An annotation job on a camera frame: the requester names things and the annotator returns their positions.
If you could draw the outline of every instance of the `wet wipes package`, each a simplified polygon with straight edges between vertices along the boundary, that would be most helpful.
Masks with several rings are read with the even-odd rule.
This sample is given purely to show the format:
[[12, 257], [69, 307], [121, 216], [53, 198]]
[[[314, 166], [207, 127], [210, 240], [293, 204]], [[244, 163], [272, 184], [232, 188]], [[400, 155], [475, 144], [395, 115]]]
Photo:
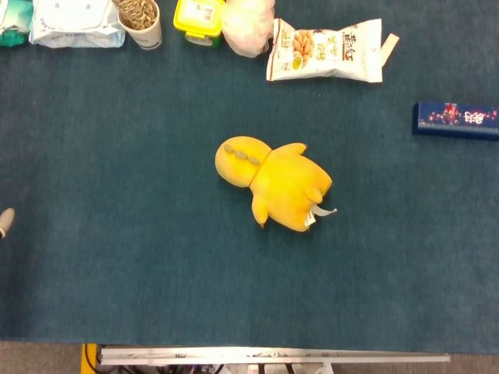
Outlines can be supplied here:
[[32, 2], [0, 0], [0, 46], [12, 47], [25, 43], [32, 16]]
[[499, 140], [499, 107], [420, 101], [414, 107], [415, 134]]
[[30, 43], [50, 48], [116, 48], [125, 31], [111, 0], [34, 0]]

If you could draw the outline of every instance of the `small object at edge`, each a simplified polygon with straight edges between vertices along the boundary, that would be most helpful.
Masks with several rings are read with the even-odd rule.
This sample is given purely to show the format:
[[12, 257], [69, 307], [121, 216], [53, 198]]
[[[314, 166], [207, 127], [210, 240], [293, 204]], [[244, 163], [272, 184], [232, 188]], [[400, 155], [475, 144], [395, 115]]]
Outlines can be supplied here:
[[13, 208], [8, 208], [0, 214], [0, 238], [4, 238], [9, 232], [14, 221], [16, 211]]
[[314, 205], [314, 206], [312, 206], [312, 209], [310, 211], [319, 217], [326, 217], [329, 214], [336, 214], [338, 212], [338, 209], [334, 208], [333, 210], [325, 210], [325, 209], [319, 208], [317, 205]]

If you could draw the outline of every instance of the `paper cup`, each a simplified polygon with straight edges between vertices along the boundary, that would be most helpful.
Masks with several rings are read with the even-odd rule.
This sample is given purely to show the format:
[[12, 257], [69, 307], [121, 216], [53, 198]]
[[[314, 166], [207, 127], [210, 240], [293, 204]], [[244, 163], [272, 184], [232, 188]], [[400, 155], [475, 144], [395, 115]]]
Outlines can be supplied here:
[[142, 49], [155, 49], [161, 45], [163, 41], [163, 34], [161, 33], [161, 22], [159, 21], [159, 7], [156, 2], [153, 2], [156, 9], [156, 20], [151, 27], [144, 30], [134, 30], [130, 29], [126, 22], [122, 20], [122, 15], [119, 15], [119, 24], [130, 34], [132, 39], [142, 48]]

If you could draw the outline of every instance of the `blue box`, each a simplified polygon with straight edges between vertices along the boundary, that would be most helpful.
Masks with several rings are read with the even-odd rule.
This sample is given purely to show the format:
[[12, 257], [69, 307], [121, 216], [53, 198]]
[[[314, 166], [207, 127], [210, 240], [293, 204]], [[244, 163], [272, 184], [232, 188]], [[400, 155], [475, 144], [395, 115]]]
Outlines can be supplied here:
[[412, 133], [499, 140], [499, 107], [420, 101]]

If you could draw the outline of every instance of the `plastic bag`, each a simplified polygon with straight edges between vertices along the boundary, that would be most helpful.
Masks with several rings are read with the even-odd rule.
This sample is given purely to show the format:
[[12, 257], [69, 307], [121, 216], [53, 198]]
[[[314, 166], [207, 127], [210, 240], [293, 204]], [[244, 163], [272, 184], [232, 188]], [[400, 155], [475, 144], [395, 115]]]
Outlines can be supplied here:
[[269, 48], [274, 24], [274, 0], [231, 0], [222, 9], [222, 32], [232, 50], [256, 57]]
[[24, 0], [0, 0], [0, 46], [23, 44], [30, 32], [33, 4]]
[[267, 80], [314, 76], [382, 82], [381, 19], [339, 31], [295, 30], [276, 19]]

